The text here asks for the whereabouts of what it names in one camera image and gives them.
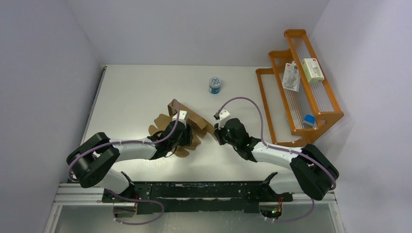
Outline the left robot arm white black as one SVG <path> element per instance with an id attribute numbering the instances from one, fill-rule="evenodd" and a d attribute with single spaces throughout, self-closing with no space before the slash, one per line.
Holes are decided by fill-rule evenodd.
<path id="1" fill-rule="evenodd" d="M 112 168 L 115 162 L 156 160 L 177 146 L 191 145 L 192 139 L 192 127 L 177 120 L 171 121 L 165 130 L 139 140 L 120 142 L 99 132 L 73 151 L 66 162 L 81 187 L 100 186 L 127 202 L 134 197 L 135 185 L 125 172 Z"/>

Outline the brown cardboard box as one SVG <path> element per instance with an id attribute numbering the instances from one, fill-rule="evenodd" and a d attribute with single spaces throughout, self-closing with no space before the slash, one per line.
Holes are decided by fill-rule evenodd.
<path id="1" fill-rule="evenodd" d="M 187 119 L 186 123 L 178 123 L 175 130 L 172 131 L 175 124 L 175 120 L 172 117 L 177 113 L 178 107 L 186 114 Z M 148 128 L 148 138 L 152 141 L 161 140 L 169 133 L 172 133 L 167 140 L 156 144 L 157 152 L 154 156 L 155 159 L 167 157 L 168 153 L 172 153 L 180 158 L 187 157 L 196 150 L 201 144 L 200 139 L 204 138 L 207 134 L 217 141 L 214 135 L 214 126 L 195 111 L 173 101 L 167 105 L 167 108 L 168 114 L 159 114 L 154 120 L 154 125 L 150 125 Z"/>

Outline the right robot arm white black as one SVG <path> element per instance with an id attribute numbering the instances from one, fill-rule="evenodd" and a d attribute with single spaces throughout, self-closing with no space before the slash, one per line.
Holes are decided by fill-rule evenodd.
<path id="1" fill-rule="evenodd" d="M 288 170 L 275 172 L 264 181 L 262 195 L 273 201 L 281 194 L 304 193 L 313 200 L 322 200 L 335 189 L 339 177 L 337 168 L 314 145 L 285 147 L 266 144 L 248 134 L 238 118 L 214 125 L 214 135 L 220 145 L 228 144 L 244 160 L 268 163 Z"/>

